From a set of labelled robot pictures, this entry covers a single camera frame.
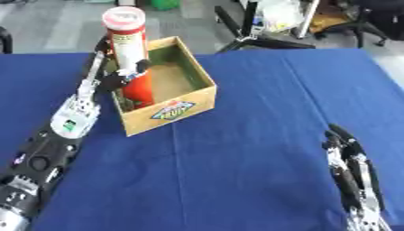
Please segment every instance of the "box label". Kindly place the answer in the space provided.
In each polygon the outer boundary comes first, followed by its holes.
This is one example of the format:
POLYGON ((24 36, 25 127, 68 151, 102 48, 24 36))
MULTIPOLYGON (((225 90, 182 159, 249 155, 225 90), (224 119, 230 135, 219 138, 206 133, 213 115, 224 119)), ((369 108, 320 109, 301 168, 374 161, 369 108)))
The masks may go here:
POLYGON ((175 120, 193 107, 195 103, 185 101, 172 101, 168 106, 154 114, 151 119, 175 120))

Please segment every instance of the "robotic hand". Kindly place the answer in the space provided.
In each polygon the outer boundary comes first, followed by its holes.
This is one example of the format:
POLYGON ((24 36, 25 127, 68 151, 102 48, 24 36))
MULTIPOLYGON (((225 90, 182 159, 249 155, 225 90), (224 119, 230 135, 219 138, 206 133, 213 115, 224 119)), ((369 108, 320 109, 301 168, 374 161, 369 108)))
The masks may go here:
MULTIPOLYGON (((77 157, 83 138, 96 123, 101 108, 96 95, 129 82, 119 72, 106 76, 106 56, 106 45, 97 46, 77 92, 64 102, 49 123, 28 139, 0 175, 0 231, 29 228, 77 157)), ((139 66, 139 71, 147 69, 144 64, 139 66)))
POLYGON ((329 125, 323 148, 348 214, 348 231, 391 231, 381 217, 382 194, 375 169, 362 146, 344 129, 329 125))

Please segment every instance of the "blue table cover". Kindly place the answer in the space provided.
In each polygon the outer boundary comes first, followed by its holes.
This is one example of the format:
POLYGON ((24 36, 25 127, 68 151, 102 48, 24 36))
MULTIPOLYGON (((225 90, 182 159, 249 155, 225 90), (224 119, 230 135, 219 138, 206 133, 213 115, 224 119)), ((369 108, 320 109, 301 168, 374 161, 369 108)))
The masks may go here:
MULTIPOLYGON (((86 54, 0 55, 0 166, 71 95, 86 54)), ((198 56, 214 110, 126 138, 109 96, 38 231, 344 230, 321 149, 327 123, 353 133, 404 225, 404 94, 359 50, 198 56)))

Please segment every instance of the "white can top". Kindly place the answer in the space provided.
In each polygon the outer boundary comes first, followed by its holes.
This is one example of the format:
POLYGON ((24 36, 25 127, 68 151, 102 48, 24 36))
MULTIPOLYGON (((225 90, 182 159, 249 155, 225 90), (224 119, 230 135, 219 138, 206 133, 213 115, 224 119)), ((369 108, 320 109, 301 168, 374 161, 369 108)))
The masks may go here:
POLYGON ((104 25, 115 31, 132 31, 144 26, 144 11, 131 6, 119 6, 107 10, 103 14, 104 25))

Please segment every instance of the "wooden box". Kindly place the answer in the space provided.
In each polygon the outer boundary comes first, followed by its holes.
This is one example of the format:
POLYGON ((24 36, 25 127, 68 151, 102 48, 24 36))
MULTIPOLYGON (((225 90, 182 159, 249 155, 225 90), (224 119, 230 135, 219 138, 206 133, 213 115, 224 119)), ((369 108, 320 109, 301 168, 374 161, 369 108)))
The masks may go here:
POLYGON ((179 37, 151 41, 148 49, 155 104, 133 110, 120 91, 113 93, 127 136, 215 107, 215 82, 179 37))

